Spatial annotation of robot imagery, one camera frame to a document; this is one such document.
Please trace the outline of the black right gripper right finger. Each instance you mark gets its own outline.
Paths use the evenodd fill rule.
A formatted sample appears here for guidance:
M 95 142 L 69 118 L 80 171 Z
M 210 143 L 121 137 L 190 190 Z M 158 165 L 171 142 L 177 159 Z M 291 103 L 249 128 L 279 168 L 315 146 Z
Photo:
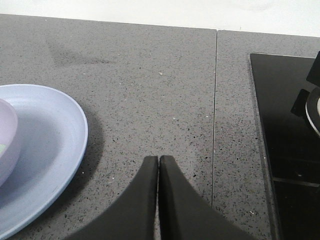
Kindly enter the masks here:
M 158 210 L 163 240 L 252 240 L 194 190 L 173 156 L 159 160 Z

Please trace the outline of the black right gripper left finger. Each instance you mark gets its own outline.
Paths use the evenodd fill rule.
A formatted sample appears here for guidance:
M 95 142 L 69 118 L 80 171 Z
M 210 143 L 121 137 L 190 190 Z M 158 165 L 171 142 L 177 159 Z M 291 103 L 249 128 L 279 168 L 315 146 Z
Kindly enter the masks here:
M 67 240 L 153 240 L 159 159 L 146 156 L 135 177 L 106 211 Z

